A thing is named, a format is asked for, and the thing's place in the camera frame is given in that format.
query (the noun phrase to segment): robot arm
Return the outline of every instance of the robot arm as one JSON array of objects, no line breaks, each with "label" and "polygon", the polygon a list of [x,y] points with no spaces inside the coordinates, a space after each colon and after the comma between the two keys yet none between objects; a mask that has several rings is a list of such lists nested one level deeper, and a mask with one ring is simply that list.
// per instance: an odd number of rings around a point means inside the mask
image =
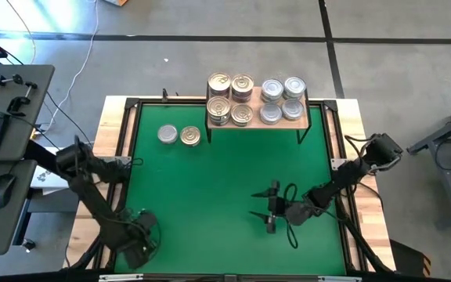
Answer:
[{"label": "robot arm", "polygon": [[[293,184],[290,184],[285,189],[283,197],[278,197],[280,183],[275,181],[272,184],[272,188],[263,193],[252,195],[252,197],[267,197],[269,199],[268,210],[270,215],[252,211],[251,213],[264,220],[268,233],[275,232],[276,217],[286,219],[289,225],[300,226],[310,217],[322,215],[341,190],[358,184],[365,175],[375,175],[376,172],[387,171],[401,159],[401,147],[387,134],[373,134],[366,141],[365,146],[359,151],[358,158],[342,164],[332,175],[330,182],[313,187],[304,193],[302,195],[303,201],[295,201],[294,196],[291,199],[287,199],[288,187],[293,186]],[[339,214],[346,215],[340,199],[338,200],[337,208],[340,209]],[[391,272],[373,253],[371,247],[347,215],[343,219],[338,220],[346,225],[351,235],[355,238],[356,243],[362,248],[364,255],[377,272]]]},{"label": "robot arm", "polygon": [[145,211],[136,219],[123,219],[112,211],[92,179],[95,173],[105,183],[122,183],[128,180],[129,166],[120,161],[100,160],[77,136],[74,145],[57,152],[56,165],[60,176],[68,181],[70,189],[100,225],[100,242],[112,251],[123,253],[132,269],[147,263],[157,248],[150,239],[150,229],[157,224],[156,216]]}]

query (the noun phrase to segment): green mat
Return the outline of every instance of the green mat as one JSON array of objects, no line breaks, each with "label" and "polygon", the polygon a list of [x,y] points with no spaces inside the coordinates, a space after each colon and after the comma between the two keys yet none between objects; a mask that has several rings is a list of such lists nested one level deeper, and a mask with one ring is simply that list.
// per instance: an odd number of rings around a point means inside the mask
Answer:
[{"label": "green mat", "polygon": [[[248,213],[267,213],[267,200],[251,195],[273,179],[282,192],[296,183],[298,198],[330,180],[319,109],[311,108],[312,128],[301,145],[294,130],[231,129],[214,130],[208,144],[204,111],[204,106],[143,106],[133,157],[144,164],[132,169],[126,206],[156,214],[161,247],[140,269],[129,269],[119,255],[116,273],[345,274],[335,219],[322,215],[295,226],[295,250],[282,219],[276,234],[267,234],[263,222]],[[200,145],[160,143],[157,130],[165,124],[178,130],[197,126]]]}]

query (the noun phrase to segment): wooden shelf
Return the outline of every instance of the wooden shelf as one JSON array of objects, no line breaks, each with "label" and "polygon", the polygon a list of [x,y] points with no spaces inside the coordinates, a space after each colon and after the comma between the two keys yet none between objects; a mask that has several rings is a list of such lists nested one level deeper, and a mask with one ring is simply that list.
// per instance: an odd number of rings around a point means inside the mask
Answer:
[{"label": "wooden shelf", "polygon": [[[262,106],[265,105],[264,101],[261,99],[262,89],[261,87],[254,87],[252,93],[251,93],[251,99],[250,101],[244,103],[251,107],[251,109],[254,111],[254,116],[250,121],[250,124],[244,127],[237,126],[233,123],[233,118],[231,117],[227,124],[223,126],[217,126],[211,123],[210,117],[208,116],[208,127],[210,129],[307,129],[309,127],[309,121],[307,118],[307,110],[304,110],[302,112],[301,118],[299,118],[296,121],[288,121],[284,117],[281,118],[281,120],[275,124],[275,125],[267,125],[262,122],[260,119],[260,109]],[[302,105],[306,109],[306,101],[305,97],[302,96],[300,98]],[[236,106],[238,103],[233,100],[231,96],[229,96],[229,101],[231,103],[231,110],[234,106]],[[283,102],[285,101],[284,98],[281,98],[280,101],[278,101],[278,105],[281,107]]]}]

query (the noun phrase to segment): desk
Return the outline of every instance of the desk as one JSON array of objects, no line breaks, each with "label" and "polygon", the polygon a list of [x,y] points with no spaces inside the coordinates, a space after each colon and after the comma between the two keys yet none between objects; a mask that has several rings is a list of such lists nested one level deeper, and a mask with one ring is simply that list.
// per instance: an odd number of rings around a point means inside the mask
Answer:
[{"label": "desk", "polygon": [[[8,173],[10,168],[15,165],[12,173],[16,176],[16,183],[13,186],[10,202],[0,209],[0,255],[5,254],[10,246],[12,237],[17,238],[14,242],[19,242],[22,234],[15,235],[15,227],[19,221],[19,215],[25,215],[22,211],[24,202],[28,195],[29,184],[36,168],[38,156],[36,151],[28,150],[31,146],[38,147],[34,142],[29,142],[29,136],[33,130],[33,125],[38,118],[39,110],[45,99],[46,90],[52,79],[54,66],[5,66],[0,65],[0,74],[5,78],[11,78],[13,74],[19,74],[24,83],[32,81],[38,85],[31,91],[28,105],[23,105],[20,111],[25,114],[23,117],[11,117],[8,126],[3,133],[0,144],[0,175]],[[13,82],[7,82],[6,86],[0,86],[0,112],[5,113],[10,101],[19,96],[25,96],[27,86],[17,85]],[[18,230],[22,225],[27,224],[27,220],[20,220]]]}]

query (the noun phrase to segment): tin can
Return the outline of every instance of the tin can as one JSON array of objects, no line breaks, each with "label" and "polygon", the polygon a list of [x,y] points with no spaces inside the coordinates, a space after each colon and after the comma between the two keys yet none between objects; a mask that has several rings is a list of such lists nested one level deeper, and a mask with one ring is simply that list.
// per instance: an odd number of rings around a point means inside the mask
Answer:
[{"label": "tin can", "polygon": [[195,126],[187,126],[180,132],[180,139],[187,146],[197,146],[200,143],[200,138],[200,130]]},{"label": "tin can", "polygon": [[208,89],[210,96],[224,96],[229,98],[231,78],[224,73],[214,73],[208,78]]},{"label": "tin can", "polygon": [[267,103],[260,109],[260,119],[267,125],[275,125],[283,116],[280,106],[275,103]]},{"label": "tin can", "polygon": [[177,132],[177,128],[173,125],[163,125],[157,131],[157,138],[163,144],[173,144],[177,141],[179,137],[179,132]]},{"label": "tin can", "polygon": [[296,121],[301,118],[304,106],[298,99],[288,99],[281,106],[283,116],[289,121]]},{"label": "tin can", "polygon": [[207,102],[207,112],[212,124],[223,126],[231,116],[231,103],[225,97],[212,97]]},{"label": "tin can", "polygon": [[233,118],[234,124],[237,126],[247,126],[253,116],[254,111],[250,106],[244,104],[234,106],[231,111],[231,117]]},{"label": "tin can", "polygon": [[285,99],[300,99],[304,95],[305,82],[302,78],[292,77],[285,81]]},{"label": "tin can", "polygon": [[233,100],[238,103],[246,103],[251,98],[251,92],[254,88],[254,79],[248,74],[238,74],[231,81],[233,88]]},{"label": "tin can", "polygon": [[268,79],[262,83],[261,99],[265,103],[277,102],[284,93],[283,84],[277,79]]}]

